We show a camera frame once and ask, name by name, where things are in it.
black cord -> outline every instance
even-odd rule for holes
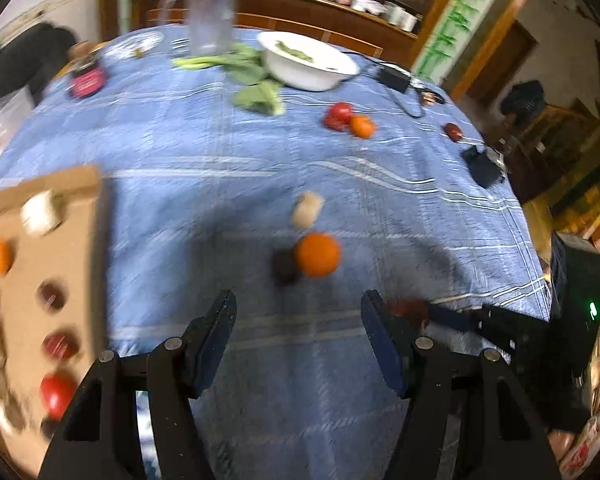
[[[378,81],[378,78],[372,75],[369,75],[368,73],[366,73],[370,68],[374,67],[374,66],[379,66],[379,65],[384,65],[386,64],[384,61],[380,61],[379,59],[373,59],[372,57],[368,56],[367,54],[362,54],[362,52],[355,52],[353,50],[343,50],[341,51],[343,54],[349,54],[349,55],[354,55],[354,56],[362,56],[364,57],[367,61],[370,61],[372,64],[366,66],[365,68],[363,68],[359,73],[357,73],[356,75],[353,75],[349,78],[343,79],[342,82],[347,82],[347,81],[351,81],[354,78],[357,78],[359,76],[364,76],[364,75],[368,75],[369,77],[372,77],[373,79],[375,79],[376,81]],[[405,106],[402,104],[402,102],[400,102],[400,99],[398,99],[398,96],[392,92],[392,90],[385,85],[384,88],[386,88],[386,92],[387,95],[394,101],[394,103],[398,106],[398,108],[400,108],[400,110],[402,110],[404,113],[406,113],[411,119],[421,119],[424,117],[426,111],[424,109],[424,106],[422,105],[422,102],[420,100],[418,100],[418,103],[420,105],[420,115],[414,115],[412,114],[410,111],[407,110],[407,108],[405,108]],[[416,92],[416,96],[419,96],[418,91],[416,89],[414,89],[414,92]]]

clear plastic jug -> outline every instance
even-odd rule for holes
[[[173,39],[166,30],[168,16],[176,0],[160,0],[160,28],[164,31],[164,51],[168,56],[216,56],[231,50],[235,0],[186,0],[188,38]]]

plaid tablecloth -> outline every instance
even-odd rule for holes
[[[255,44],[256,31],[236,34]],[[470,177],[460,153],[482,139],[454,104],[414,120],[360,76],[322,93],[285,88],[286,113],[267,117],[232,106],[236,86],[219,68],[180,70],[158,49],[104,64],[108,83],[91,98],[71,98],[67,76],[53,84],[1,156],[0,187],[102,168],[112,193],[108,333],[121,354],[180,334],[222,288],[236,294],[230,346],[192,404],[218,478],[382,477],[406,403],[383,383],[360,323],[369,288],[548,317],[520,204],[508,183],[484,190]],[[417,113],[413,93],[399,98]],[[325,129],[320,119],[338,101],[370,115],[377,133]],[[448,122],[462,142],[443,133]],[[269,258],[301,237],[289,216],[306,190],[325,198],[315,228],[338,237],[343,261],[328,278],[279,289]],[[457,351],[483,345],[428,330]]]

screw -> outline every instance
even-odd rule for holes
[[[500,352],[498,352],[497,350],[494,350],[493,348],[487,348],[484,351],[484,356],[489,360],[489,361],[493,361],[496,362],[498,359],[500,359]]]
[[[419,337],[416,339],[416,346],[420,350],[431,350],[433,348],[433,341],[428,337]]]
[[[98,359],[101,363],[108,363],[116,356],[116,353],[113,350],[105,350]]]
[[[167,350],[177,350],[182,346],[182,339],[179,337],[170,337],[164,342],[164,347]]]

cardboard box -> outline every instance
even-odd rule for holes
[[[20,208],[33,195],[51,189],[62,205],[62,224],[43,237],[26,234]],[[0,430],[0,454],[22,476],[37,477],[48,441],[40,433],[46,410],[40,399],[43,376],[61,367],[80,383],[105,348],[104,248],[106,200],[97,168],[53,173],[0,190],[0,238],[13,248],[14,261],[0,277],[0,326],[7,354],[10,389],[27,421],[18,436]],[[36,297],[41,282],[55,280],[66,294],[64,308],[50,314]],[[59,329],[71,330],[80,351],[59,365],[42,351],[42,341]]]

